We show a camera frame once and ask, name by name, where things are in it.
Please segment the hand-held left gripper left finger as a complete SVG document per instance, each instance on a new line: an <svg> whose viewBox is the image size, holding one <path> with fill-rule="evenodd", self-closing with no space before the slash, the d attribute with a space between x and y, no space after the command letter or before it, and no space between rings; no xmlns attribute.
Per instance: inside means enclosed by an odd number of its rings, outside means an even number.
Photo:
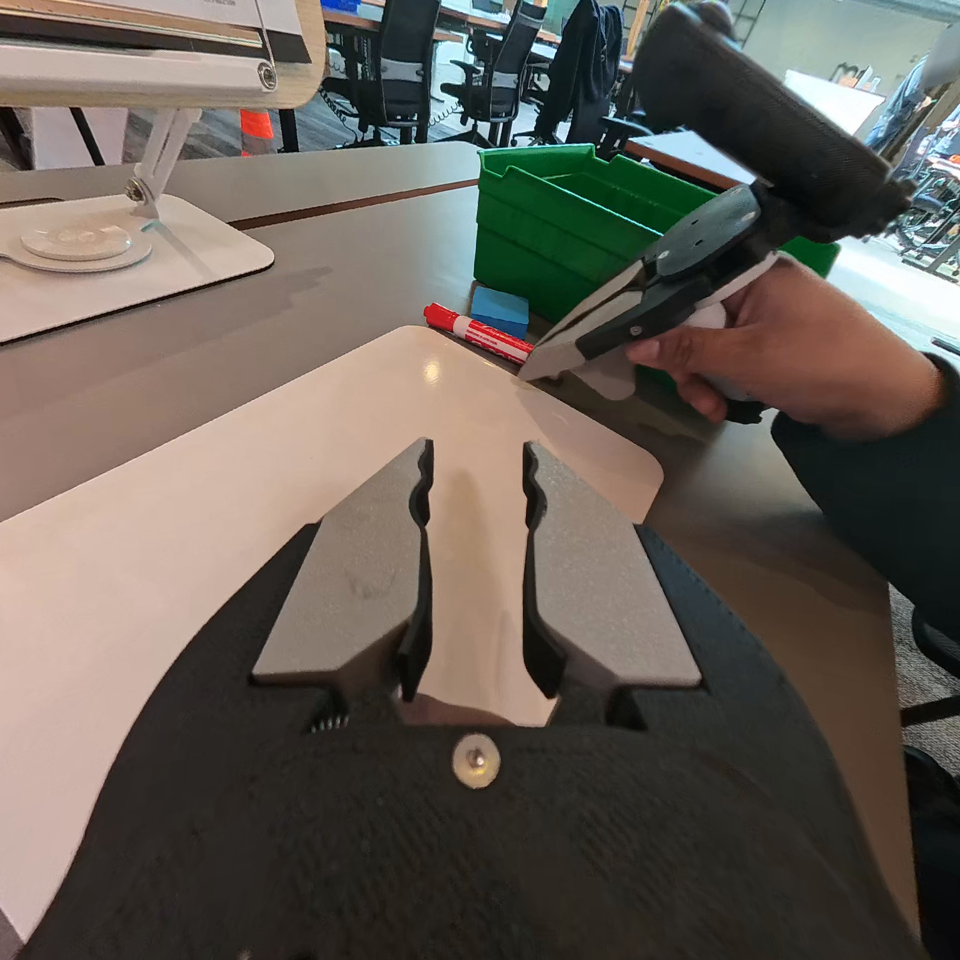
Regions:
<svg viewBox="0 0 960 960"><path fill-rule="evenodd" d="M434 441L417 438L322 517L253 682L414 699L433 644L434 467Z"/></svg>

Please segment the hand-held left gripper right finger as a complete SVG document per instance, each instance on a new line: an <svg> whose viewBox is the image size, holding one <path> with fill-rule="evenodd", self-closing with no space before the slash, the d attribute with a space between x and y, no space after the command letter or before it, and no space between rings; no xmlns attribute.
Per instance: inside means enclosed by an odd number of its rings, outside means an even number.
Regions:
<svg viewBox="0 0 960 960"><path fill-rule="evenodd" d="M522 453L522 653L555 700L571 684L694 690L701 671L630 518L536 441Z"/></svg>

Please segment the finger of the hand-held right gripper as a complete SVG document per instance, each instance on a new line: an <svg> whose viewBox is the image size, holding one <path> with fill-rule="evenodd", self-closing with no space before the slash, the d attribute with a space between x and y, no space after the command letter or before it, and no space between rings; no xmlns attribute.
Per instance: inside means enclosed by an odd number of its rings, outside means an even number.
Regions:
<svg viewBox="0 0 960 960"><path fill-rule="evenodd" d="M571 374L606 400L624 401L637 389L636 366L618 345L593 359L586 359L575 342L542 342L535 346L518 377L524 382Z"/></svg>
<svg viewBox="0 0 960 960"><path fill-rule="evenodd" d="M593 330L618 318L642 303L646 286L645 264L643 261L634 261L574 305L539 339L536 346L545 346L578 324L586 322L586 327Z"/></svg>

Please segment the blue eraser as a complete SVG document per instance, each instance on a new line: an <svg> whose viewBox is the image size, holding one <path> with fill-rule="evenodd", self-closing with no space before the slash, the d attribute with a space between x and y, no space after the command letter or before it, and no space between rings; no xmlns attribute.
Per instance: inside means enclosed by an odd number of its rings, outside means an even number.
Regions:
<svg viewBox="0 0 960 960"><path fill-rule="evenodd" d="M492 329L524 341L530 308L526 297L477 285L472 293L469 316Z"/></svg>

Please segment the red dry-erase marker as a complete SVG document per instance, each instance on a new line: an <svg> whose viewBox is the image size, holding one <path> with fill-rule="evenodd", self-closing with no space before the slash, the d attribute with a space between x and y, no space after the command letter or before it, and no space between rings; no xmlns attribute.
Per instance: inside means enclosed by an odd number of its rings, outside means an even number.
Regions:
<svg viewBox="0 0 960 960"><path fill-rule="evenodd" d="M489 354L507 359L517 366L523 366L534 351L533 344L509 336L463 314L455 332L448 334Z"/></svg>

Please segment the white whiteboard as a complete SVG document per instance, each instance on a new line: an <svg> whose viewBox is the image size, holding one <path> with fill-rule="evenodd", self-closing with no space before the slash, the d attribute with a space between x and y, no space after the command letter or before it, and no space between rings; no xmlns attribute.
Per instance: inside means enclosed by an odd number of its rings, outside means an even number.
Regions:
<svg viewBox="0 0 960 960"><path fill-rule="evenodd" d="M24 939L116 754L198 631L304 525L435 445L433 651L420 690L546 720L522 665L522 448L634 522L655 457L423 326L404 326L2 523L2 912Z"/></svg>

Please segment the person's right hand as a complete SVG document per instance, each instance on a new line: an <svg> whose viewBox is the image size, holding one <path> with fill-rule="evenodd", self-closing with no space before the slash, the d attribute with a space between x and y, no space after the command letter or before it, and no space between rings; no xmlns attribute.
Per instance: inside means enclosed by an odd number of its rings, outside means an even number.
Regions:
<svg viewBox="0 0 960 960"><path fill-rule="evenodd" d="M874 440L948 401L947 375L930 357L792 258L779 256L723 306L723 329L683 325L625 350L714 424L738 391L828 436Z"/></svg>

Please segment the wooden top desk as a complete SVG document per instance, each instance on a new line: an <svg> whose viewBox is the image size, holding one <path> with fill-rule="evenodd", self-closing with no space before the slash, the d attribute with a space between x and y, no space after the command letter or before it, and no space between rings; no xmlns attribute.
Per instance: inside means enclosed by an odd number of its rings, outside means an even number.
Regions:
<svg viewBox="0 0 960 960"><path fill-rule="evenodd" d="M630 138L626 154L715 192L750 185L756 179L754 173L689 130Z"/></svg>

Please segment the dark jacket on chair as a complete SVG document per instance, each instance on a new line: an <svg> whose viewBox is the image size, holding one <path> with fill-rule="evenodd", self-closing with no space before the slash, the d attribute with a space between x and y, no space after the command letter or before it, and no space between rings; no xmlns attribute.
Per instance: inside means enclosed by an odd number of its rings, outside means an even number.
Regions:
<svg viewBox="0 0 960 960"><path fill-rule="evenodd" d="M535 143L559 144L558 126L568 122L566 144L599 144L618 78L622 35L618 6L577 3L548 70L548 88L534 125Z"/></svg>

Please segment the black mesh office chair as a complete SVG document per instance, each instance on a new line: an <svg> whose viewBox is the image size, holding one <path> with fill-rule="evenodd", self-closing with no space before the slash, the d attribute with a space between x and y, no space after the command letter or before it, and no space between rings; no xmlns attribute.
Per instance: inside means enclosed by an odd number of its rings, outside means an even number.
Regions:
<svg viewBox="0 0 960 960"><path fill-rule="evenodd" d="M399 142L428 138L434 36L440 1L387 1L364 47L354 105L362 133L396 130Z"/></svg>
<svg viewBox="0 0 960 960"><path fill-rule="evenodd" d="M453 61L462 70L462 81L444 82L439 88L456 100L465 131L440 141L460 141L485 150L509 146L523 74L545 17L546 6L516 2L501 35L472 35L473 62Z"/></svg>

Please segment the person's black chair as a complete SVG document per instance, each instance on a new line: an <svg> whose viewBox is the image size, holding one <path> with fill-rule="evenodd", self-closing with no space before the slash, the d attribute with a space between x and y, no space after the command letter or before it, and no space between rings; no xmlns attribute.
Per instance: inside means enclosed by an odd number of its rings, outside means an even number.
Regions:
<svg viewBox="0 0 960 960"><path fill-rule="evenodd" d="M910 640L896 642L896 669L903 728L958 717L959 644L931 627L917 607L910 614ZM954 692L919 702L917 697L937 684L954 681Z"/></svg>

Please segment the clear acrylic stand foot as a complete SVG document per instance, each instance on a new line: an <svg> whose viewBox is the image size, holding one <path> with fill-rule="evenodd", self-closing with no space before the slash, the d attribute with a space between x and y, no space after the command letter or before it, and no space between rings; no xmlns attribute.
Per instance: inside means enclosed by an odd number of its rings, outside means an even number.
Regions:
<svg viewBox="0 0 960 960"><path fill-rule="evenodd" d="M94 274L135 266L149 258L148 230L162 222L160 200L199 107L160 111L122 197L28 205L2 215L1 257L32 270Z"/></svg>

